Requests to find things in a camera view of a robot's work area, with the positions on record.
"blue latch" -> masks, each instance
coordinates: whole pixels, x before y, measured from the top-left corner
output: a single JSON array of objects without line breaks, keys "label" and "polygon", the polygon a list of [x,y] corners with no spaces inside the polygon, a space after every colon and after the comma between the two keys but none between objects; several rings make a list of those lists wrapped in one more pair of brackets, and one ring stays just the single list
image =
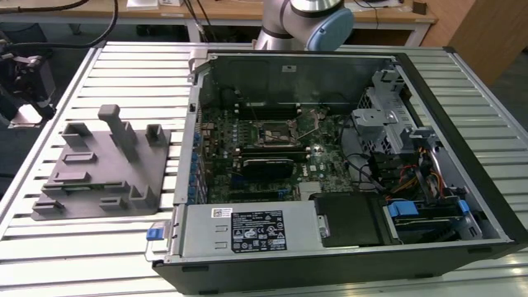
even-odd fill
[{"label": "blue latch", "polygon": [[394,201],[387,206],[387,212],[391,217],[399,215],[418,215],[418,210],[415,209],[413,201]]},{"label": "blue latch", "polygon": [[146,230],[146,240],[163,240],[163,229],[162,228],[150,228]]},{"label": "blue latch", "polygon": [[458,206],[459,206],[459,209],[461,209],[461,213],[466,215],[469,213],[467,202],[465,202],[465,200],[458,200]]}]

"cable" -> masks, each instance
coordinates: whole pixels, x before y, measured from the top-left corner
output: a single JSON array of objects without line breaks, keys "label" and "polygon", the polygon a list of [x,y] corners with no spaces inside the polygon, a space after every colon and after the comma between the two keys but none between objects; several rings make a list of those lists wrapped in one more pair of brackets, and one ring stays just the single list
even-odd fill
[{"label": "cable", "polygon": [[89,43],[83,45],[69,45],[66,43],[45,43],[45,42],[30,42],[30,43],[14,43],[11,45],[6,45],[3,47],[3,50],[14,50],[18,48],[70,48],[70,49],[83,49],[83,48],[90,48],[95,46],[109,35],[111,32],[115,22],[117,22],[117,16],[118,16],[118,1],[113,0],[113,14],[111,14],[111,21],[109,22],[109,25],[106,27],[106,30],[102,32],[102,34]]},{"label": "cable", "polygon": [[190,13],[190,16],[191,16],[191,19],[194,21],[194,25],[195,25],[197,31],[199,32],[199,35],[201,35],[201,38],[202,38],[203,42],[209,43],[209,39],[206,38],[203,27],[201,26],[198,18],[195,17],[194,8],[191,7],[191,3],[190,3],[189,0],[182,0],[182,3],[185,5],[185,7],[186,7],[186,10]]},{"label": "cable", "polygon": [[203,7],[202,7],[202,5],[201,5],[199,0],[195,0],[195,2],[197,2],[197,5],[199,6],[201,12],[203,13],[206,25],[209,25],[209,31],[210,31],[210,34],[211,34],[211,36],[213,36],[213,41],[217,42],[217,38],[215,38],[213,26],[211,26],[211,24],[210,24],[209,17],[206,16],[205,9],[203,9]]},{"label": "cable", "polygon": [[387,8],[387,6],[385,5],[385,6],[371,6],[370,5],[370,3],[367,3],[367,2],[365,2],[365,4],[367,5],[367,6],[362,6],[358,2],[357,2],[357,0],[353,0],[354,1],[354,3],[357,4],[357,6],[358,7],[362,7],[362,8],[371,8],[373,9],[373,14],[374,14],[374,16],[375,16],[375,30],[379,28],[379,18],[377,17],[377,10],[378,10],[378,8]]},{"label": "cable", "polygon": [[379,183],[373,179],[373,177],[361,170],[361,168],[358,168],[350,161],[347,161],[347,165],[357,170],[357,172],[359,173],[359,179],[361,179],[361,174],[365,176],[365,178],[369,180],[369,182],[371,183],[371,185],[375,187],[377,190],[379,190],[379,192],[386,192],[386,189],[379,185]]},{"label": "cable", "polygon": [[51,12],[51,11],[65,11],[67,9],[75,8],[85,4],[89,0],[79,0],[74,3],[62,6],[50,7],[5,7],[0,8],[0,14],[21,14],[23,12]]}]

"wooden desk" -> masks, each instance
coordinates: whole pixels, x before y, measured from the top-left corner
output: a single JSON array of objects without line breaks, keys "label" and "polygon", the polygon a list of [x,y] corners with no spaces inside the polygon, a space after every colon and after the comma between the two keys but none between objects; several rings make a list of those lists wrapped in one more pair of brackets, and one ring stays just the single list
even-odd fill
[{"label": "wooden desk", "polygon": [[[0,0],[0,7],[37,7],[45,3],[46,6],[58,6],[70,3],[71,0]],[[238,2],[235,0],[201,0],[206,15],[213,25],[233,26],[261,26],[262,4],[250,2]],[[111,15],[111,0],[90,0],[86,4],[67,11],[53,12],[46,14],[22,14],[2,15],[2,22],[47,22],[67,24],[103,24]],[[194,11],[198,18],[203,15],[194,5]],[[418,15],[411,12],[401,12],[398,8],[385,8],[363,12],[354,12],[354,28],[361,29],[385,29],[385,30],[409,30],[411,31],[406,41],[407,46],[418,46],[425,36],[430,24],[437,20],[433,14]],[[186,25],[190,42],[199,42],[199,35],[193,25],[193,20],[186,11],[186,7],[159,6],[154,11],[127,11],[126,0],[119,0],[119,24],[146,24],[146,25]]]}]

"white sticker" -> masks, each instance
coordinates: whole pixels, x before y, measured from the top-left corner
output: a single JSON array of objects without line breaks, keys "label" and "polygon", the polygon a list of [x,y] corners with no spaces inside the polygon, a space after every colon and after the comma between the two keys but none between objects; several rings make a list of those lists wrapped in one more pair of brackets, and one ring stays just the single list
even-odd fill
[{"label": "white sticker", "polygon": [[161,17],[183,17],[182,14],[161,14]]},{"label": "white sticker", "polygon": [[295,72],[297,71],[297,66],[294,65],[283,65],[282,66],[282,72]]},{"label": "white sticker", "polygon": [[231,209],[210,209],[211,218],[230,218]]}]

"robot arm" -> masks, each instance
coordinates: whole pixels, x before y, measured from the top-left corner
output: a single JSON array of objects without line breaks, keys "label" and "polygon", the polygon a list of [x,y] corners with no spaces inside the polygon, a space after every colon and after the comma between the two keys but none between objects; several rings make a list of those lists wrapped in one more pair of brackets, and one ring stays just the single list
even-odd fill
[{"label": "robot arm", "polygon": [[255,50],[333,51],[353,25],[343,0],[266,0]]}]

